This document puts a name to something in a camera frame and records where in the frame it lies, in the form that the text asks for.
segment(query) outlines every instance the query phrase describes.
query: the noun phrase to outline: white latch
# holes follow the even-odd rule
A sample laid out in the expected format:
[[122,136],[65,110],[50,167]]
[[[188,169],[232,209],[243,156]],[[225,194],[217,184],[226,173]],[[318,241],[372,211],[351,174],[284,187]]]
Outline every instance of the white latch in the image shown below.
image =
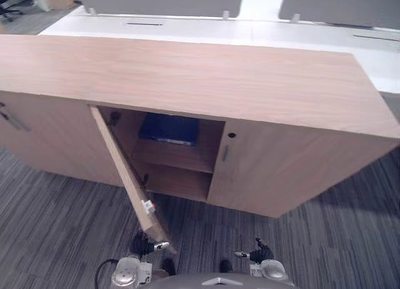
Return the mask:
[[97,16],[96,10],[94,8],[89,8],[89,14],[92,15],[93,17]]
[[142,200],[142,204],[143,204],[144,210],[146,211],[147,214],[150,215],[156,211],[156,207],[151,202],[151,200],[147,200],[147,201]]
[[229,20],[229,11],[222,12],[222,20]]

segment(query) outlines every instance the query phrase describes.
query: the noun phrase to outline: door handle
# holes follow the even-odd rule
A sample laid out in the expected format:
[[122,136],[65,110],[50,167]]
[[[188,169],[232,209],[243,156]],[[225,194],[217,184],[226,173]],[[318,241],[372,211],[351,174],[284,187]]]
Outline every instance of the door handle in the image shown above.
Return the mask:
[[222,162],[225,162],[229,154],[229,145],[225,146],[224,153],[222,154]]
[[14,128],[24,131],[31,131],[31,129],[23,123],[15,114],[8,111],[4,103],[0,103],[0,115]]

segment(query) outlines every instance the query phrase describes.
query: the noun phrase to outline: metal handle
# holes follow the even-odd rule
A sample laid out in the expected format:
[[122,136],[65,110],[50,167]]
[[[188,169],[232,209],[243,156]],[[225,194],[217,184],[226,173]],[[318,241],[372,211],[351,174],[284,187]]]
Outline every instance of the metal handle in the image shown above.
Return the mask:
[[6,120],[13,128],[15,128],[16,130],[20,130],[19,126],[17,124],[14,123],[13,120],[10,120],[10,117],[7,114],[4,114],[1,110],[0,110],[0,115],[4,118],[4,120]]
[[225,162],[229,154],[229,145],[225,146],[224,153],[222,154],[222,162]]
[[158,251],[158,250],[164,250],[167,247],[169,247],[169,242],[160,242],[157,244],[154,244],[154,251]]
[[233,255],[242,259],[250,259],[250,254],[246,251],[235,251]]
[[31,129],[28,126],[26,126],[26,124],[23,123],[14,113],[8,111],[4,103],[0,103],[0,115],[15,129],[31,131]]

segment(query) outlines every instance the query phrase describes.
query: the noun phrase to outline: open cabinet door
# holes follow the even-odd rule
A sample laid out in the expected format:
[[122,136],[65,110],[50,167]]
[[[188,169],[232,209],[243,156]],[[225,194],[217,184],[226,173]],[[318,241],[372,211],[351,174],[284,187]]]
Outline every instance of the open cabinet door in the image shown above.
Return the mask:
[[[143,232],[145,232],[155,241],[166,240],[170,242],[167,233],[162,228],[156,214],[147,213],[143,205],[143,202],[148,200],[146,194],[143,192],[140,186],[140,181],[135,177],[127,159],[124,157],[124,154],[120,150],[117,141],[104,121],[100,110],[95,106],[91,106],[91,111],[94,119],[96,120],[100,133],[106,142],[111,157],[114,160],[115,166],[125,186],[129,199],[131,200]],[[171,242],[169,251],[172,253],[176,252]]]

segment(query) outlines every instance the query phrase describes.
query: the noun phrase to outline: gray partition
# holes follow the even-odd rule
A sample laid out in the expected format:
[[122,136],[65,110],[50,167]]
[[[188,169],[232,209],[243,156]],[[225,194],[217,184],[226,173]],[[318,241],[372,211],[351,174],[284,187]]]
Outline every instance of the gray partition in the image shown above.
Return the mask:
[[82,0],[98,14],[230,17],[239,14],[242,0]]
[[283,0],[279,18],[400,29],[400,0]]

